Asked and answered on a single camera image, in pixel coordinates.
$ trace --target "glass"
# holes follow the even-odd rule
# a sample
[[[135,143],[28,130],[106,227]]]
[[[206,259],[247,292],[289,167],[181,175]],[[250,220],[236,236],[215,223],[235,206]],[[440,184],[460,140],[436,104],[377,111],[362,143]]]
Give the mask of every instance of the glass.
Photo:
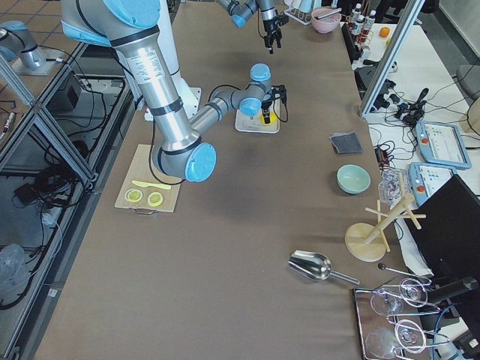
[[[365,341],[365,349],[379,359],[410,359],[403,356],[408,353],[421,353],[427,347],[427,338],[420,326],[412,320],[397,322],[394,329],[375,328]]]
[[[373,291],[370,305],[373,311],[384,317],[437,314],[440,308],[428,302],[428,285],[429,282],[414,277],[394,277]],[[415,310],[423,307],[428,310]]]

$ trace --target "spoon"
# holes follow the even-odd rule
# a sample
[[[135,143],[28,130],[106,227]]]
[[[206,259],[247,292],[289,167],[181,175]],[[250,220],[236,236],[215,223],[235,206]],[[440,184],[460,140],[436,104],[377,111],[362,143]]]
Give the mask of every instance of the spoon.
[[[290,254],[288,265],[313,281],[323,281],[330,275],[352,284],[359,285],[360,280],[332,270],[330,259],[321,253],[295,250]]]

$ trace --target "silver robot arm segment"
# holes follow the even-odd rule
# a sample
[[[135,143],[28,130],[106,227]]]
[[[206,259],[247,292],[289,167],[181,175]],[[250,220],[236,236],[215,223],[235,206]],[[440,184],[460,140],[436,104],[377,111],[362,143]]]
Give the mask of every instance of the silver robot arm segment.
[[[39,68],[47,61],[44,51],[38,47],[26,25],[17,20],[0,24],[0,54],[8,62],[19,55],[28,69]]]
[[[61,0],[61,6],[67,36],[113,47],[126,58],[163,135],[152,156],[155,166],[191,182],[206,180],[215,168],[216,153],[202,142],[202,134],[230,109],[238,107],[248,115],[260,109],[270,90],[268,67],[254,66],[246,90],[233,94],[232,101],[215,98],[189,120],[158,46],[158,0]]]
[[[243,27],[258,10],[262,14],[263,36],[265,47],[273,54],[273,45],[281,48],[282,31],[280,27],[288,23],[289,17],[284,13],[279,14],[275,9],[275,0],[246,0],[240,4],[236,0],[217,0],[231,16],[232,22],[238,27]]]

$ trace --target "lemon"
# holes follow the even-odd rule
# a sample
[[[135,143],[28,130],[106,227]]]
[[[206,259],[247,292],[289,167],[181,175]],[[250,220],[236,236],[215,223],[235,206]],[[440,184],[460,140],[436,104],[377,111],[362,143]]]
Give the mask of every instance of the lemon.
[[[164,196],[158,191],[155,191],[148,195],[148,206],[155,208],[157,206],[160,206],[163,202]]]
[[[138,203],[143,198],[142,191],[138,189],[128,189],[125,191],[125,200],[130,203]]]

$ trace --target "computer monitor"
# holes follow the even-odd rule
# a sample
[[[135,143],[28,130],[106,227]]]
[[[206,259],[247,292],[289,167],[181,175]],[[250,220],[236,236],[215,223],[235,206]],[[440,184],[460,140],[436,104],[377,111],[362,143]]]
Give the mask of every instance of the computer monitor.
[[[480,282],[480,200],[460,176],[453,175],[414,212],[427,215],[420,230],[412,221],[406,223],[434,278]],[[451,301],[458,303],[458,313],[480,341],[480,289]]]

